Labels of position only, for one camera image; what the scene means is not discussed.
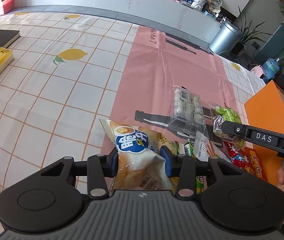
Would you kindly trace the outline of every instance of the lemon print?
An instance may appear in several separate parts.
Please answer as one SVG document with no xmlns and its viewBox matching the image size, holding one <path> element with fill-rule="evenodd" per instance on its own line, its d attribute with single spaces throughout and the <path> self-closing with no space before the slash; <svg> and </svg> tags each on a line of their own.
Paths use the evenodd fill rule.
<svg viewBox="0 0 284 240">
<path fill-rule="evenodd" d="M 78 15 L 78 14 L 69 14 L 69 15 L 64 17 L 64 20 L 69 20 L 69 19 L 74 19 L 74 18 L 79 18 L 79 17 L 81 17 L 81 16 Z"/>
<path fill-rule="evenodd" d="M 25 14 L 29 14 L 29 12 L 28 13 L 15 13 L 15 15 L 18 15 L 18 16 L 25 15 Z"/>
<path fill-rule="evenodd" d="M 87 53 L 81 49 L 67 49 L 55 56 L 53 63 L 55 65 L 59 65 L 61 62 L 65 62 L 64 60 L 78 60 L 83 58 L 85 55 L 87 55 Z"/>
<path fill-rule="evenodd" d="M 237 64 L 235 64 L 235 63 L 232 62 L 231 65 L 232 65 L 236 70 L 240 71 L 240 67 L 239 67 Z"/>
</svg>

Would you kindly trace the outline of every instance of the red snack package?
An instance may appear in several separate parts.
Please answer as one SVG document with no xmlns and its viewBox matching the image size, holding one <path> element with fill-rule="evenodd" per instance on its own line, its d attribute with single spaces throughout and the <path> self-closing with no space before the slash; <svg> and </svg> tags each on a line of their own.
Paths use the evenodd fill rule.
<svg viewBox="0 0 284 240">
<path fill-rule="evenodd" d="M 245 147 L 244 150 L 242 150 L 234 144 L 226 141 L 224 141 L 224 144 L 228 149 L 231 161 L 234 165 L 241 169 L 245 169 L 247 172 L 260 179 L 267 181 L 267 176 L 264 173 L 261 159 L 254 149 Z"/>
</svg>

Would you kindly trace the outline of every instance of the blue water bottle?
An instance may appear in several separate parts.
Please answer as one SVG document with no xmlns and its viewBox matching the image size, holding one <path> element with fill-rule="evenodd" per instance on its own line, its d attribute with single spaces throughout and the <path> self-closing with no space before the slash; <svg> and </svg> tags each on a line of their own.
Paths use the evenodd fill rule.
<svg viewBox="0 0 284 240">
<path fill-rule="evenodd" d="M 274 75 L 280 70 L 279 66 L 280 59 L 269 58 L 262 66 L 262 69 L 265 74 L 263 81 L 267 83 L 270 79 L 274 78 Z"/>
</svg>

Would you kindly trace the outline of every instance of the blue wall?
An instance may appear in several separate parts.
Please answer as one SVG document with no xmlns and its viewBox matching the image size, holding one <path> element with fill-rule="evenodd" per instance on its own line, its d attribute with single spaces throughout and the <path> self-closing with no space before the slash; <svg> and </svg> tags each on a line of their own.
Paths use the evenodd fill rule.
<svg viewBox="0 0 284 240">
<path fill-rule="evenodd" d="M 264 62 L 270 57 L 281 55 L 284 48 L 284 23 L 274 33 L 265 46 L 255 55 L 256 60 Z"/>
</svg>

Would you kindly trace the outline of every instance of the potted plant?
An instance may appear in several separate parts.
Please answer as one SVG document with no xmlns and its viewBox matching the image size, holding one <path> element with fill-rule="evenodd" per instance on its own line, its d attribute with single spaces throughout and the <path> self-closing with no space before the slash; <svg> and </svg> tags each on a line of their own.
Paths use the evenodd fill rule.
<svg viewBox="0 0 284 240">
<path fill-rule="evenodd" d="M 258 24 L 256 27 L 254 27 L 253 29 L 251 29 L 251 24 L 252 21 L 249 23 L 249 25 L 247 25 L 247 15 L 246 15 L 246 10 L 244 9 L 244 17 L 245 17 L 245 22 L 243 24 L 243 19 L 242 19 L 242 13 L 239 7 L 239 12 L 240 12 L 240 19 L 241 19 L 241 29 L 238 27 L 238 29 L 243 33 L 243 36 L 241 38 L 241 40 L 234 46 L 234 48 L 232 49 L 231 53 L 233 53 L 234 55 L 238 55 L 240 53 L 240 51 L 242 51 L 245 47 L 245 45 L 247 44 L 248 41 L 253 41 L 253 40 L 257 40 L 257 41 L 261 41 L 266 43 L 264 40 L 258 38 L 257 36 L 259 34 L 266 34 L 266 35 L 272 35 L 270 33 L 264 33 L 261 31 L 257 31 L 257 28 L 259 26 L 261 26 L 262 24 L 265 23 L 261 22 L 260 24 Z"/>
</svg>

